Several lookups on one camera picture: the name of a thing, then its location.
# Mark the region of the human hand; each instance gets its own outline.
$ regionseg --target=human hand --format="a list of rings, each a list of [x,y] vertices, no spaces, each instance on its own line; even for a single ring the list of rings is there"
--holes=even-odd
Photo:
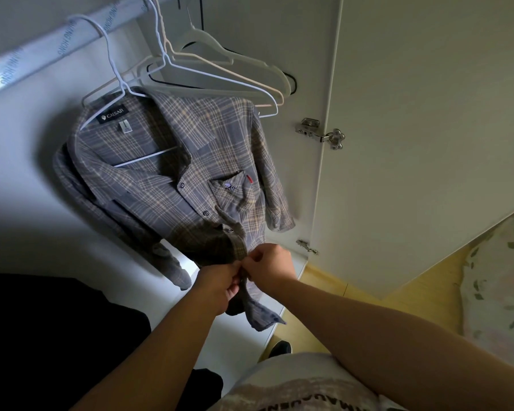
[[[242,260],[249,279],[260,290],[274,297],[281,283],[297,281],[291,253],[277,244],[260,244]]]
[[[240,290],[238,272],[241,265],[240,261],[234,261],[232,264],[209,265],[202,268],[190,291],[193,294],[198,293],[198,297],[202,297],[201,300],[209,301],[216,316],[223,314],[228,302]]]

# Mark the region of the metal hinge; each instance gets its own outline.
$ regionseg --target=metal hinge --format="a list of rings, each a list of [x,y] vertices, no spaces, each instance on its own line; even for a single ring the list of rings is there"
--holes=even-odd
[[[332,150],[341,150],[343,144],[341,142],[345,139],[345,135],[339,129],[334,129],[333,132],[324,134],[319,132],[320,121],[312,118],[305,118],[300,124],[297,124],[295,131],[300,134],[306,135],[318,142],[328,142]]]
[[[306,249],[307,252],[311,252],[314,255],[320,255],[320,253],[316,249],[312,249],[312,248],[310,248],[308,246],[308,242],[307,241],[303,241],[302,239],[297,239],[297,241],[295,241],[295,243],[298,246],[303,247],[304,249]]]

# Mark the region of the white wardrobe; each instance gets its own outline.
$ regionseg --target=white wardrobe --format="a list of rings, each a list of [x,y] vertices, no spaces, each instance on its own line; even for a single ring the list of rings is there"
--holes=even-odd
[[[0,0],[0,53],[112,1]],[[198,0],[162,11],[171,39],[187,11],[201,25]],[[514,0],[203,0],[203,17],[224,47],[297,78],[262,124],[297,223],[267,238],[301,268],[309,257],[382,297],[514,211]],[[119,68],[158,52],[152,26],[146,14],[111,33]],[[156,325],[178,288],[51,180],[81,98],[113,77],[106,55],[98,40],[0,91],[0,272],[77,277]],[[303,118],[340,130],[343,148],[297,133]],[[197,365],[228,390],[270,332],[225,320]]]

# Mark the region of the shirt pocket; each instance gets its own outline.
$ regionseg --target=shirt pocket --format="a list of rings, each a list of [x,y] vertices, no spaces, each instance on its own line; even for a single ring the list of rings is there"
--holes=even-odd
[[[219,206],[226,212],[246,211],[255,206],[261,192],[258,182],[250,182],[246,172],[226,179],[208,180]]]

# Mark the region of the gray plaid shirt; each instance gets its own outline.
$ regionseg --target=gray plaid shirt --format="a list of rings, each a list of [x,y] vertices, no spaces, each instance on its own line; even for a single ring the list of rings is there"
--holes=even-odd
[[[294,227],[250,101],[144,93],[151,98],[128,94],[113,106],[122,105],[119,119],[95,118],[80,131],[111,96],[92,103],[55,155],[55,171],[79,206],[182,289],[191,279],[162,238],[205,266],[244,258],[264,242],[265,220],[273,231]],[[132,132],[123,133],[123,120]],[[231,304],[241,301],[256,330],[283,322],[256,301],[253,283],[243,279],[239,295]]]

